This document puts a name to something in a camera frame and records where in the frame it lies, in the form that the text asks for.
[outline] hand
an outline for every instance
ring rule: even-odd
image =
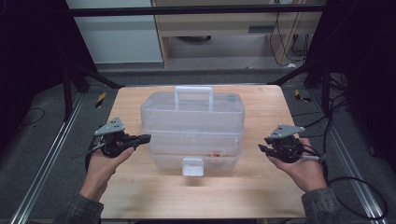
[[[307,138],[300,138],[300,142],[303,145],[311,146]],[[270,160],[276,168],[288,174],[293,179],[294,183],[305,192],[327,188],[323,176],[323,168],[318,161],[299,159],[294,163],[285,163],[274,157],[268,157],[268,160]]]
[[[128,160],[134,153],[134,148],[124,150],[118,157],[105,157],[101,150],[95,150],[91,155],[90,165],[80,194],[87,199],[99,202],[107,188],[107,182],[116,172],[117,167]]]

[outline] wire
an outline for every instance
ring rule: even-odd
[[[310,150],[306,150],[306,149],[300,149],[299,147],[288,146],[288,145],[276,145],[276,147],[290,148],[290,149],[294,149],[294,150],[297,150],[297,151],[306,152],[306,153],[308,153],[308,154],[310,154],[312,156],[320,157],[320,154],[318,153],[318,151],[316,149],[312,148],[312,147],[310,147],[310,148],[313,149],[314,151],[310,151]]]
[[[350,208],[349,206],[347,206],[343,201],[341,201],[337,196],[335,196],[337,198],[337,201],[343,205],[349,212],[355,214],[358,217],[367,219],[367,220],[380,220],[382,218],[384,218],[387,214],[388,214],[388,203],[387,200],[384,198],[384,196],[381,194],[381,192],[379,192],[378,189],[376,189],[373,185],[369,184],[368,182],[359,179],[357,177],[352,177],[352,176],[341,176],[341,177],[337,177],[335,179],[333,179],[332,181],[329,182],[329,187],[331,186],[332,183],[337,182],[337,181],[341,181],[341,180],[355,180],[358,182],[361,182],[365,185],[367,185],[372,191],[374,191],[377,196],[381,199],[382,203],[383,203],[383,208],[384,208],[384,212],[382,213],[382,216],[380,217],[367,217],[366,215],[362,215],[361,213],[358,213],[357,211],[353,210],[352,208]]]
[[[311,147],[311,146],[309,146],[309,145],[305,145],[305,144],[303,144],[303,147],[309,147],[309,148],[311,148],[312,150],[315,151],[315,153],[317,153],[317,156],[320,156],[320,153],[319,153],[316,149],[314,149],[313,147]]]
[[[347,89],[347,85],[344,84],[344,80],[342,79],[342,76],[341,76],[341,80],[338,80],[337,78],[330,75],[330,79],[331,79],[331,85],[335,89],[340,91],[345,91]]]
[[[302,63],[304,64],[305,58],[306,58],[306,55],[307,55],[308,49],[309,49],[309,47],[308,47],[309,35],[305,35],[305,42],[304,42],[303,49],[295,50],[294,46],[295,46],[295,43],[297,42],[298,36],[299,35],[293,35],[293,44],[291,45],[291,52],[294,56],[301,57],[300,61],[302,61]]]
[[[273,29],[273,31],[271,32],[271,35],[270,35],[270,46],[271,46],[271,50],[272,50],[273,54],[276,55],[276,54],[275,54],[275,51],[274,51],[274,48],[273,48],[273,46],[272,46],[272,37],[273,37],[273,34],[274,34],[275,29],[277,29],[277,32],[278,32],[278,34],[279,34],[280,42],[282,43],[283,53],[284,53],[285,56],[290,60],[291,63],[297,63],[297,62],[299,62],[300,60],[291,59],[291,58],[289,57],[288,53],[286,52],[286,47],[285,47],[285,44],[284,44],[284,42],[283,42],[282,35],[281,35],[281,33],[280,33],[280,30],[279,30],[279,14],[280,14],[279,12],[276,13],[276,21],[275,21],[275,24],[274,24],[274,29]],[[292,25],[291,29],[294,28],[296,22],[297,22],[297,17],[294,19],[294,22],[293,22],[293,25]],[[276,61],[276,63],[277,63],[278,65],[281,65],[281,66],[286,65],[286,64],[280,63],[280,62],[277,60],[276,57],[275,57],[275,61]]]
[[[296,114],[296,115],[291,115],[291,116],[292,117],[299,117],[299,116],[312,115],[312,114],[320,114],[320,112],[310,112],[310,113]]]
[[[334,97],[334,98],[332,99],[332,103],[331,103],[331,106],[330,106],[330,113],[329,113],[328,115],[323,116],[322,118],[318,119],[317,121],[315,121],[315,122],[313,122],[313,123],[311,123],[311,124],[309,124],[309,125],[306,126],[306,127],[312,126],[312,125],[314,125],[314,124],[320,122],[321,120],[323,120],[323,119],[325,119],[325,118],[329,119],[329,120],[328,120],[328,123],[327,123],[327,125],[326,125],[325,132],[324,132],[324,134],[322,135],[322,136],[323,136],[323,154],[322,154],[322,155],[326,155],[326,153],[327,153],[327,147],[326,147],[326,142],[327,142],[327,141],[326,141],[326,140],[327,140],[327,134],[328,134],[328,132],[329,132],[329,130],[331,129],[332,124],[333,124],[332,115],[333,115],[334,112],[338,112],[338,110],[341,108],[341,106],[347,105],[347,100],[342,100],[342,101],[336,103],[337,99],[340,98],[340,97],[345,97],[344,93],[341,93],[341,94],[337,95],[336,97]],[[366,219],[366,220],[379,220],[379,219],[384,218],[384,217],[388,214],[388,212],[389,212],[388,203],[387,203],[386,199],[383,197],[383,195],[381,194],[381,192],[380,192],[378,189],[376,189],[374,186],[370,185],[368,182],[366,182],[366,181],[364,181],[364,180],[362,180],[362,179],[359,179],[359,178],[357,178],[357,177],[352,177],[352,176],[341,176],[341,177],[337,177],[337,178],[335,178],[335,179],[329,181],[329,179],[328,179],[329,171],[328,171],[327,162],[326,162],[325,160],[322,161],[322,167],[323,167],[323,176],[324,176],[325,181],[326,181],[326,183],[328,184],[329,187],[332,185],[332,183],[337,182],[337,181],[341,181],[341,180],[348,180],[348,179],[351,179],[351,180],[359,181],[359,182],[361,182],[361,183],[367,185],[372,191],[374,191],[374,192],[376,193],[376,195],[377,195],[377,196],[381,199],[381,201],[382,201],[383,210],[384,210],[382,216],[380,216],[380,217],[368,217],[368,216],[366,216],[366,215],[363,215],[363,214],[361,214],[361,213],[359,213],[359,212],[353,210],[352,208],[350,208],[349,206],[347,206],[342,200],[340,200],[340,199],[336,196],[337,201],[338,201],[341,205],[343,205],[348,211],[350,211],[351,213],[355,214],[356,216],[361,217],[361,218],[364,218],[364,219]]]
[[[317,135],[304,135],[304,136],[300,136],[301,138],[314,138],[314,137],[321,137],[323,136],[324,133],[322,134],[317,134]]]
[[[349,3],[351,1],[345,1],[345,3],[343,3],[343,5],[346,5],[347,3]],[[329,42],[333,40],[333,37],[335,36],[335,34],[337,32],[339,32],[339,30],[341,30],[341,27],[343,26],[343,24],[347,21],[347,19],[350,17],[350,15],[352,14],[353,10],[355,9],[356,5],[358,4],[358,0],[355,0],[355,2],[353,3],[354,5],[350,8],[350,10],[348,11],[348,13],[345,15],[345,17],[338,23],[338,25],[335,26],[335,28],[332,30],[332,32],[327,35],[327,37],[321,41],[321,44],[316,48],[313,49],[309,55],[307,55],[307,57],[305,58],[305,61],[309,61],[312,59],[311,63],[308,64],[308,66],[306,67],[300,67],[298,69],[296,69],[295,71],[291,72],[290,74],[287,74],[281,78],[279,78],[276,81],[273,81],[269,84],[276,84],[276,85],[281,85],[283,84],[285,81],[288,81],[290,78],[292,77],[296,77],[297,75],[301,74],[302,72],[307,72],[307,70],[311,69],[312,67],[314,67],[314,64],[317,62],[321,62],[323,61],[323,56],[326,56],[326,54],[328,53],[327,51],[324,51],[325,47],[329,47]]]
[[[29,111],[32,111],[32,110],[40,110],[42,112],[40,118],[38,118],[35,121],[32,121],[30,123],[22,123],[21,126],[28,126],[28,125],[35,124],[35,123],[39,122],[40,120],[42,120],[44,118],[44,115],[46,114],[46,112],[42,108],[31,108]]]

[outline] clear plastic storage box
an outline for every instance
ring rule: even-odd
[[[151,94],[140,109],[142,132],[151,134],[148,152],[158,167],[182,169],[183,175],[234,168],[245,130],[238,94],[182,86]]]

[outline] left hand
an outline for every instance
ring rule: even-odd
[[[95,150],[91,155],[90,165],[80,194],[87,199],[99,202],[107,188],[107,182],[116,172],[117,167],[128,160],[134,153],[134,148],[124,150],[118,157],[105,157],[101,150]]]

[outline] wooden table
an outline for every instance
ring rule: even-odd
[[[140,106],[155,91],[174,87],[119,90],[109,119],[120,117],[125,132],[141,134]],[[246,108],[241,158],[230,172],[205,171],[185,177],[181,170],[157,168],[140,146],[108,183],[102,218],[258,218],[304,217],[303,192],[259,150],[279,123],[293,124],[278,86],[213,86],[214,92],[238,93]]]

